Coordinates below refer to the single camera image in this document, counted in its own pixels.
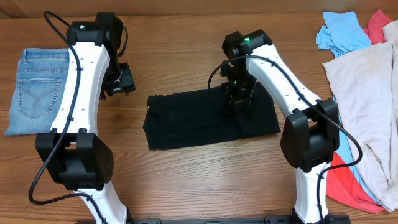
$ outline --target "cable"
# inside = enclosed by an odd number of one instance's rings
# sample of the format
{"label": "cable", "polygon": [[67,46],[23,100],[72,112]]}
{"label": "cable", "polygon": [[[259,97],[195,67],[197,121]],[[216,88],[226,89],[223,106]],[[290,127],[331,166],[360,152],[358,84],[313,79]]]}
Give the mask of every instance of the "cable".
{"label": "cable", "polygon": [[129,33],[127,32],[127,27],[123,26],[123,29],[126,32],[126,40],[124,41],[122,49],[118,53],[118,57],[122,57],[122,55],[123,55],[123,53],[124,53],[124,51],[126,50],[126,47],[127,47],[127,40],[129,39]]}
{"label": "cable", "polygon": [[355,140],[355,138],[349,133],[347,132],[344,128],[340,127],[340,125],[338,125],[337,123],[335,123],[334,121],[332,121],[330,118],[328,118],[328,116],[326,116],[324,113],[322,113],[321,111],[319,111],[314,105],[312,105],[305,97],[304,95],[300,92],[300,90],[297,88],[297,86],[294,84],[293,80],[289,77],[289,75],[285,72],[285,70],[280,67],[276,62],[274,62],[271,59],[265,58],[265,57],[261,57],[261,56],[257,56],[257,55],[243,55],[243,56],[238,56],[236,58],[232,58],[230,60],[226,60],[223,63],[221,63],[219,66],[216,67],[216,69],[214,69],[214,71],[211,73],[208,83],[207,83],[207,88],[210,89],[210,83],[211,83],[211,79],[213,78],[214,74],[224,65],[230,63],[230,62],[234,62],[237,60],[242,60],[245,58],[257,58],[257,59],[261,59],[264,60],[268,63],[270,63],[272,66],[275,66],[276,68],[278,68],[278,70],[285,76],[285,78],[287,79],[287,81],[289,81],[289,83],[292,85],[293,89],[296,91],[296,93],[298,94],[298,96],[300,97],[300,99],[302,99],[307,105],[309,105],[309,107],[311,107],[319,116],[321,116],[323,119],[325,119],[327,122],[329,122],[330,124],[332,124],[334,127],[338,128],[342,133],[344,133],[356,146],[356,148],[358,149],[358,158],[354,161],[354,162],[350,162],[347,164],[341,164],[341,165],[335,165],[335,166],[331,166],[329,168],[326,168],[324,170],[322,170],[319,175],[318,175],[318,181],[317,181],[317,203],[318,203],[318,209],[319,209],[319,215],[320,215],[320,219],[321,219],[321,223],[325,223],[324,219],[323,219],[323,215],[322,215],[322,206],[320,203],[320,184],[321,184],[321,179],[324,175],[324,173],[328,172],[329,170],[332,169],[337,169],[337,168],[342,168],[342,167],[350,167],[350,166],[354,166],[357,163],[359,163],[362,159],[362,149],[361,146],[359,145],[359,143]]}
{"label": "cable", "polygon": [[33,198],[33,192],[35,190],[35,187],[40,179],[40,177],[42,176],[44,170],[47,168],[49,162],[51,161],[51,159],[54,157],[54,155],[57,153],[57,151],[60,149],[60,145],[62,142],[62,139],[65,137],[66,132],[68,131],[69,128],[69,124],[71,121],[73,121],[72,115],[73,115],[73,110],[75,109],[75,103],[76,103],[76,99],[77,99],[77,94],[79,91],[79,86],[80,86],[80,76],[81,76],[81,67],[80,67],[80,61],[79,61],[79,57],[77,56],[77,53],[75,51],[75,49],[72,47],[72,45],[68,42],[68,40],[66,39],[66,37],[54,26],[54,24],[50,21],[48,14],[50,14],[51,16],[57,18],[58,20],[60,20],[61,22],[63,22],[66,26],[70,27],[70,25],[64,21],[61,17],[57,16],[56,14],[50,12],[50,11],[44,11],[43,16],[45,18],[45,20],[48,22],[48,24],[51,26],[51,28],[61,37],[61,39],[68,45],[69,49],[72,51],[73,56],[75,57],[76,60],[76,69],[77,69],[77,76],[76,76],[76,86],[75,86],[75,91],[73,93],[73,98],[72,98],[72,102],[70,105],[70,109],[69,109],[69,113],[67,116],[67,122],[65,123],[65,127],[63,128],[63,131],[60,135],[60,138],[58,139],[57,143],[55,144],[54,148],[52,149],[51,153],[49,154],[48,158],[46,159],[46,161],[43,163],[43,166],[40,168],[39,172],[37,173],[35,179],[32,182],[32,185],[30,186],[29,189],[29,201],[35,205],[46,205],[46,204],[50,204],[50,203],[54,203],[54,202],[58,202],[67,198],[71,198],[71,197],[86,197],[87,201],[90,201],[99,218],[101,219],[103,224],[108,224],[105,220],[105,218],[102,216],[100,209],[98,208],[98,205],[95,203],[94,199],[92,196],[80,192],[80,193],[74,193],[74,194],[68,194],[68,195],[64,195],[61,197],[57,197],[57,198],[53,198],[50,200],[45,200],[45,201],[38,201],[35,200]]}

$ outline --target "black cloth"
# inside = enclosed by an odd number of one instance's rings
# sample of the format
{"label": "black cloth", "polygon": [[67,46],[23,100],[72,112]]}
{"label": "black cloth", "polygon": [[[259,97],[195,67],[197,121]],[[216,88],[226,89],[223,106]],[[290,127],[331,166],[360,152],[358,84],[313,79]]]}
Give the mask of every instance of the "black cloth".
{"label": "black cloth", "polygon": [[148,97],[149,149],[178,149],[279,133],[271,96],[257,85],[246,113],[232,110],[225,87]]}

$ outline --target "white arm segment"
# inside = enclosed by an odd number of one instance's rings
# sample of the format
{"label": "white arm segment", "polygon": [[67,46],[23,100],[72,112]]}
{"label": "white arm segment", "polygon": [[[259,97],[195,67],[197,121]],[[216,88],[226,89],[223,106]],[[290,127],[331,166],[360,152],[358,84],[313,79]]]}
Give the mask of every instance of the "white arm segment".
{"label": "white arm segment", "polygon": [[[93,197],[102,216],[108,224],[126,224],[127,208],[120,202],[111,181],[105,184],[104,189],[101,191],[97,191],[95,189],[78,189],[75,191],[75,193],[79,192],[84,192]],[[90,209],[91,213],[95,217],[96,223],[102,224],[93,204],[90,201],[87,201],[86,197],[81,197],[81,199],[83,199],[87,207]]]}
{"label": "white arm segment", "polygon": [[[285,70],[300,92],[311,104],[315,105],[317,103],[316,100],[320,100],[316,94],[306,88],[292,71],[290,71],[279,56],[274,45],[263,45],[258,47],[253,50],[251,55],[258,55],[275,61]],[[270,63],[257,58],[247,58],[246,70],[264,86],[272,99],[278,104],[285,118],[292,114],[293,110],[296,108],[304,110],[309,107],[304,101],[299,100],[298,94],[296,94],[296,91],[289,81],[275,66],[271,66]],[[317,205],[317,178],[319,172],[327,167],[330,167],[330,163],[317,165],[313,167],[309,173],[305,173],[300,168],[295,169],[297,200],[294,209],[303,223],[316,223],[320,220]],[[320,184],[320,201],[323,217],[328,214],[325,202],[326,175],[327,173],[324,174],[324,179],[322,179]]]}
{"label": "white arm segment", "polygon": [[[80,60],[80,67],[83,69],[80,76],[79,92],[73,111],[73,121],[70,123],[68,133],[78,133],[80,128],[86,128],[87,133],[95,133],[97,130],[97,112],[100,101],[102,81],[109,66],[109,53],[105,46],[95,46],[94,42],[77,42],[73,48],[76,50]],[[65,91],[57,117],[51,125],[61,133],[65,126],[73,93],[76,86],[76,62],[72,51],[69,49],[69,71]],[[96,202],[102,216],[108,224],[125,224],[127,220],[127,208],[116,195],[112,182],[104,185],[103,190],[78,189],[77,192],[84,192],[91,195]],[[93,204],[82,197],[90,212],[95,217],[97,224],[101,224],[97,211]]]}
{"label": "white arm segment", "polygon": [[[73,121],[70,123],[68,133],[78,133],[80,128],[87,129],[87,133],[97,130],[98,102],[100,100],[102,81],[109,66],[109,54],[105,46],[95,46],[94,42],[77,42],[73,46],[80,59],[81,71],[80,87],[73,111]],[[76,62],[72,51],[69,49],[69,71],[65,91],[57,117],[51,125],[61,133],[65,126],[73,92],[76,86]]]}

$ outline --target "wooden table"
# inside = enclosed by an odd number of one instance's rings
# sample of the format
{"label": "wooden table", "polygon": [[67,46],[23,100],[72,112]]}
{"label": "wooden table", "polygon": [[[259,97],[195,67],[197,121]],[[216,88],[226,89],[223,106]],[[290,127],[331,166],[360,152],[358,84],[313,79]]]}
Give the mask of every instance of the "wooden table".
{"label": "wooden table", "polygon": [[[366,27],[373,12],[357,12]],[[387,12],[398,18],[397,12]],[[77,18],[67,18],[68,22]],[[215,16],[121,17],[129,42],[121,62],[128,62],[137,90],[101,101],[98,131],[113,150],[113,184],[134,218],[234,218],[289,214],[295,202],[294,170],[280,150],[280,136],[231,141],[171,151],[148,150],[142,129],[147,98],[206,88],[211,71],[226,57],[226,34],[263,29],[298,78],[321,98],[330,98],[322,67],[333,59],[318,50],[315,34],[322,13],[227,14]],[[28,47],[65,44],[44,19],[0,20],[0,132],[16,83],[17,61]],[[217,75],[213,86],[224,82]],[[284,119],[277,110],[281,128]],[[52,205],[29,203],[27,192],[42,161],[34,135],[0,134],[0,223],[73,223],[92,219],[79,198]],[[39,199],[63,195],[62,185],[46,172],[35,190]],[[351,215],[353,223],[397,223],[398,213],[373,215],[330,198],[331,213]]]}

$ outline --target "jeans pocket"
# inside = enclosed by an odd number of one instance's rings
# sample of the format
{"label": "jeans pocket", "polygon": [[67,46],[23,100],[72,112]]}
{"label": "jeans pocket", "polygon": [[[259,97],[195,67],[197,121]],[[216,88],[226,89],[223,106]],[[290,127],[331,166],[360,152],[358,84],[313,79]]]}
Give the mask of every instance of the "jeans pocket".
{"label": "jeans pocket", "polygon": [[33,120],[51,113],[60,83],[58,78],[18,79],[18,112]]}

